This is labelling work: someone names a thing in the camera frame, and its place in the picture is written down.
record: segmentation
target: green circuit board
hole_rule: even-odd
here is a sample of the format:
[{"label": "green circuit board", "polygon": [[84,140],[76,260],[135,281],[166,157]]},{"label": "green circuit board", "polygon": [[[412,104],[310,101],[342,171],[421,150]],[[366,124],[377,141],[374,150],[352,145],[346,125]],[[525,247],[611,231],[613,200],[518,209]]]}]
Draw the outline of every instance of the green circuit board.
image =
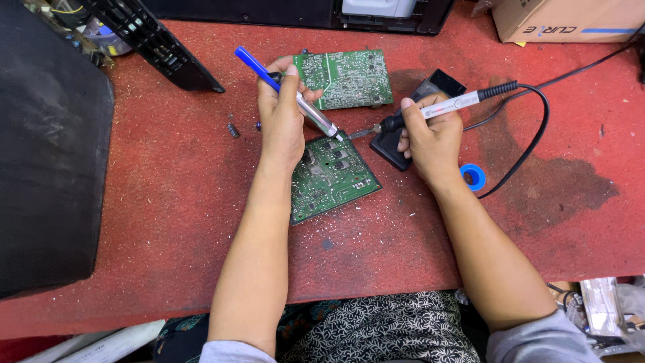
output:
[{"label": "green circuit board", "polygon": [[394,102],[383,51],[361,50],[293,56],[303,83],[323,89],[319,110],[383,105]]},{"label": "green circuit board", "polygon": [[296,225],[381,189],[347,138],[309,141],[291,177],[291,224]]}]

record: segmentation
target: cardboard box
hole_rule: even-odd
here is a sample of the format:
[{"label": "cardboard box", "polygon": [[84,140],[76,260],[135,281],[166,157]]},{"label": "cardboard box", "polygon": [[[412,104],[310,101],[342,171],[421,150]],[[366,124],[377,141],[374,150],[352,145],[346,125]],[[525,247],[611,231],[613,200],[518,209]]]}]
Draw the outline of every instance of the cardboard box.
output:
[{"label": "cardboard box", "polygon": [[621,42],[645,21],[645,0],[503,0],[493,18],[502,42]]}]

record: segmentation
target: capacitor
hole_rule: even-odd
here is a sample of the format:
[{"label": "capacitor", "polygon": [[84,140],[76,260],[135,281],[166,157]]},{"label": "capacitor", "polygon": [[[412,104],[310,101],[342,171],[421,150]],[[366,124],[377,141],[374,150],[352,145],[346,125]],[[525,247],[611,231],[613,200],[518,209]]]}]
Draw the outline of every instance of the capacitor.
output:
[{"label": "capacitor", "polygon": [[237,129],[235,128],[235,125],[233,125],[232,123],[229,123],[226,126],[226,128],[228,129],[228,132],[231,133],[231,136],[233,136],[233,139],[237,139],[238,137],[240,137],[240,133],[237,131]]}]

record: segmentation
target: blue solder wire spool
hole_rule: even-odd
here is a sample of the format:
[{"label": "blue solder wire spool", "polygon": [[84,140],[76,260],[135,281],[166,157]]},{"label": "blue solder wire spool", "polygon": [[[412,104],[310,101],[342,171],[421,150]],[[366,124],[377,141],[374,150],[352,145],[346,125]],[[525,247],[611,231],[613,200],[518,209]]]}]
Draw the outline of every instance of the blue solder wire spool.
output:
[{"label": "blue solder wire spool", "polygon": [[482,168],[476,166],[475,164],[466,164],[459,168],[459,172],[461,172],[461,177],[464,177],[464,174],[468,173],[471,178],[473,178],[473,183],[468,184],[470,187],[470,190],[473,192],[478,191],[479,189],[484,187],[484,184],[486,184],[486,175],[484,174],[484,171]]}]

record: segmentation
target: plastic container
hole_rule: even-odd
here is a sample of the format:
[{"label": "plastic container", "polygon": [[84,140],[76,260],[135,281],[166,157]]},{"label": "plastic container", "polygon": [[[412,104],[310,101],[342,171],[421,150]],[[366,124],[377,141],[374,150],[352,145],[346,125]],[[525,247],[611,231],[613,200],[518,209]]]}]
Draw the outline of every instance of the plastic container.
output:
[{"label": "plastic container", "polygon": [[120,56],[132,50],[127,43],[97,18],[90,20],[82,33],[108,57]]}]

